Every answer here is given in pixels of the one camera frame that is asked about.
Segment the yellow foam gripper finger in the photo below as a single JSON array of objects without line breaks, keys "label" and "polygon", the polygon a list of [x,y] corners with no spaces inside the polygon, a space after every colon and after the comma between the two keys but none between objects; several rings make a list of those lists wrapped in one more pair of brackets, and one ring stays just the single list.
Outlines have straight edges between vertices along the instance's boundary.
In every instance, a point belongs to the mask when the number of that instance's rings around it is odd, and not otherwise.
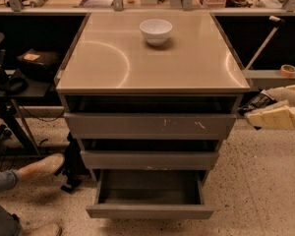
[{"label": "yellow foam gripper finger", "polygon": [[245,114],[248,123],[262,129],[295,129],[295,107],[282,106],[271,110]]},{"label": "yellow foam gripper finger", "polygon": [[266,91],[266,93],[276,101],[287,100],[290,106],[295,107],[295,85],[270,88]]}]

